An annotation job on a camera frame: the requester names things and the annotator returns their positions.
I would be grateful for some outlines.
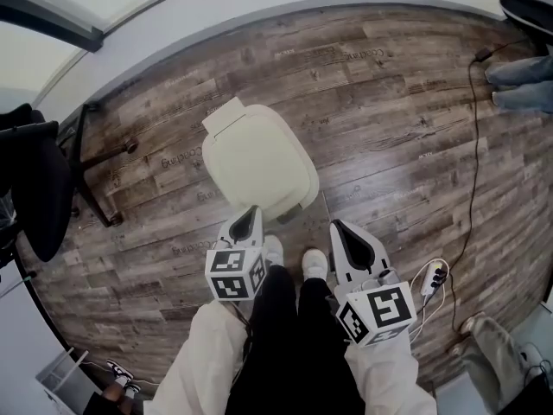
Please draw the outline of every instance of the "blue jeans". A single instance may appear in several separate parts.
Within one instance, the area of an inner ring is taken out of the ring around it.
[[[494,86],[518,86],[493,94],[493,102],[505,109],[538,109],[553,113],[553,57],[532,57],[491,65],[487,80]]]

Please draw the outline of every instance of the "power strip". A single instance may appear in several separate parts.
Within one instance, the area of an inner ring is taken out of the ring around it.
[[[423,286],[421,287],[421,295],[423,297],[432,295],[435,289],[442,284],[442,280],[446,276],[446,273],[442,271],[442,266],[441,261],[434,261],[426,269]]]

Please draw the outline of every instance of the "black and white sneaker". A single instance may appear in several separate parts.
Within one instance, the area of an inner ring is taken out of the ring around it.
[[[130,373],[127,369],[119,366],[114,360],[108,360],[106,361],[106,363],[107,363],[107,366],[113,371],[115,378],[125,377],[125,378],[128,378],[129,381],[135,378],[135,376],[132,373]]]
[[[130,389],[134,393],[139,393],[142,390],[142,388],[138,384],[135,384],[135,383],[128,384],[125,389]]]

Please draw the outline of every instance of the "white cube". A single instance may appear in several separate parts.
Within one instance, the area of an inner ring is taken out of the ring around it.
[[[395,338],[416,321],[409,283],[347,294],[336,316],[360,347]]]
[[[216,300],[253,300],[265,277],[262,247],[207,251],[206,280]]]

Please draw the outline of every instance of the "white sleeve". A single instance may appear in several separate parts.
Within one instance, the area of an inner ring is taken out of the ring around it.
[[[407,330],[366,348],[350,346],[346,360],[365,401],[365,415],[436,415],[435,400],[416,385],[418,362]]]
[[[154,399],[144,401],[144,414],[224,415],[245,338],[244,324],[223,305],[200,307]]]

